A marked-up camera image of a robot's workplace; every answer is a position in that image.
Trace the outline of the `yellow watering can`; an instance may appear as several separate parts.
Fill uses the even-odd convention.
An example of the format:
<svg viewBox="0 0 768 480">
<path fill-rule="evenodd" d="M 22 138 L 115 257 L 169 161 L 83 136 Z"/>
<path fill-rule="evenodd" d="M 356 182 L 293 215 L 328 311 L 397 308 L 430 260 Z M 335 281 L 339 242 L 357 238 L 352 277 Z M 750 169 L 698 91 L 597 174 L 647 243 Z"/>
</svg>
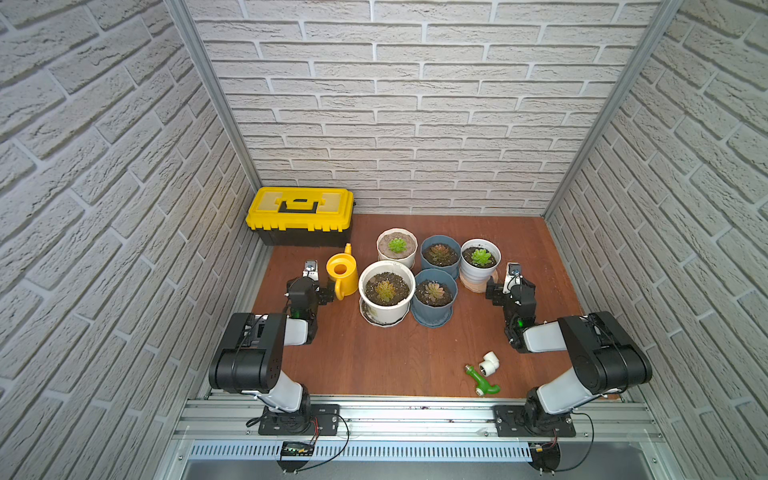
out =
<svg viewBox="0 0 768 480">
<path fill-rule="evenodd" d="M 326 271 L 333 281 L 333 292 L 337 300 L 352 296 L 359 285 L 357 262 L 352 255 L 352 245 L 347 243 L 341 253 L 329 258 Z"/>
</svg>

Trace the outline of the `large white pot succulent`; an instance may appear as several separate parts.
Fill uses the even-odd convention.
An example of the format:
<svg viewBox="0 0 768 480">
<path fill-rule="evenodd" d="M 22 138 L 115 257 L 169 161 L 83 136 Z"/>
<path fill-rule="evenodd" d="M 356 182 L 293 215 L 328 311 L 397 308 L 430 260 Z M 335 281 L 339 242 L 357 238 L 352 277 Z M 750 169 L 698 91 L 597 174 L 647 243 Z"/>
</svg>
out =
<svg viewBox="0 0 768 480">
<path fill-rule="evenodd" d="M 368 266 L 359 279 L 360 312 L 371 325 L 388 328 L 405 319 L 415 294 L 415 277 L 405 265 L 383 260 Z"/>
</svg>

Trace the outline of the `white pipe elbow fitting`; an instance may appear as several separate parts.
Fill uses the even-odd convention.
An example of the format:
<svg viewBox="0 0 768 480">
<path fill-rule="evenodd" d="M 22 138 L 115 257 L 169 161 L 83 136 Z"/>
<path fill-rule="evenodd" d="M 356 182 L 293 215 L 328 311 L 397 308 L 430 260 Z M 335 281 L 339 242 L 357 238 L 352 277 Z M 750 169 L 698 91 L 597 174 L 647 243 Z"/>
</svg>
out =
<svg viewBox="0 0 768 480">
<path fill-rule="evenodd" d="M 493 375 L 500 367 L 500 360 L 494 352 L 488 352 L 479 363 L 479 369 L 484 377 Z"/>
</svg>

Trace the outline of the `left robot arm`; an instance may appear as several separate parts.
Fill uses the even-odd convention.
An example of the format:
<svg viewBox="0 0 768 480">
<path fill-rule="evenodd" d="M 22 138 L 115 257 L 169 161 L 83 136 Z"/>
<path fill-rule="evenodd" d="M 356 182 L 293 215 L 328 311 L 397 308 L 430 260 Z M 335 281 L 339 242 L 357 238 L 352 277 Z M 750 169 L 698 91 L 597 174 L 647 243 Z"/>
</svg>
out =
<svg viewBox="0 0 768 480">
<path fill-rule="evenodd" d="M 284 349 L 313 342 L 318 310 L 335 298 L 334 286 L 308 276 L 288 283 L 287 302 L 279 313 L 235 313 L 216 349 L 209 384 L 228 393 L 252 396 L 276 416 L 308 417 L 307 388 L 282 371 Z"/>
</svg>

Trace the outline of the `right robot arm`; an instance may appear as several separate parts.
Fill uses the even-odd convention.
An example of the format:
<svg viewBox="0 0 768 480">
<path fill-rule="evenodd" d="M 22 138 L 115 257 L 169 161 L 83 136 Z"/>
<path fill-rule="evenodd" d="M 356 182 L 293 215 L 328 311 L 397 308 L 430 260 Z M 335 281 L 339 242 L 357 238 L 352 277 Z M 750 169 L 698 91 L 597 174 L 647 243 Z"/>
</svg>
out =
<svg viewBox="0 0 768 480">
<path fill-rule="evenodd" d="M 575 408 L 652 379 L 650 360 L 607 311 L 538 324 L 535 285 L 525 279 L 512 286 L 490 280 L 485 297 L 503 309 L 504 333 L 517 352 L 569 355 L 570 369 L 526 397 L 518 421 L 532 431 L 552 429 Z"/>
</svg>

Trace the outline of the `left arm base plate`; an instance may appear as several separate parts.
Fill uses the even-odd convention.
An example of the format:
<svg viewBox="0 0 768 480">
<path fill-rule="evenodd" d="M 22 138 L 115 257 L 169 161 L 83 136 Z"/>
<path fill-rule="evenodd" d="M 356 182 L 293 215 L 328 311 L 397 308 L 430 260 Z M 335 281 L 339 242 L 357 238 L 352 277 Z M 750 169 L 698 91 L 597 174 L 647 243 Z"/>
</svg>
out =
<svg viewBox="0 0 768 480">
<path fill-rule="evenodd" d="M 293 413 L 272 412 L 263 409 L 258 424 L 262 436 L 335 436 L 340 424 L 340 405 L 312 404 Z"/>
</svg>

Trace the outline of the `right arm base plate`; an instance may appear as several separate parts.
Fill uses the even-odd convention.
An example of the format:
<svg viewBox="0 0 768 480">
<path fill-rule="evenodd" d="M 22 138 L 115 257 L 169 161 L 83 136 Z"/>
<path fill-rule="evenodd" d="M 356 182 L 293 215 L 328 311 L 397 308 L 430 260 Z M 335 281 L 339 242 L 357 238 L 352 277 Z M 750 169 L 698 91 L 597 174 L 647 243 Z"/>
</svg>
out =
<svg viewBox="0 0 768 480">
<path fill-rule="evenodd" d="M 496 405 L 492 407 L 499 437 L 564 437 L 576 436 L 571 416 L 552 415 L 529 405 Z"/>
</svg>

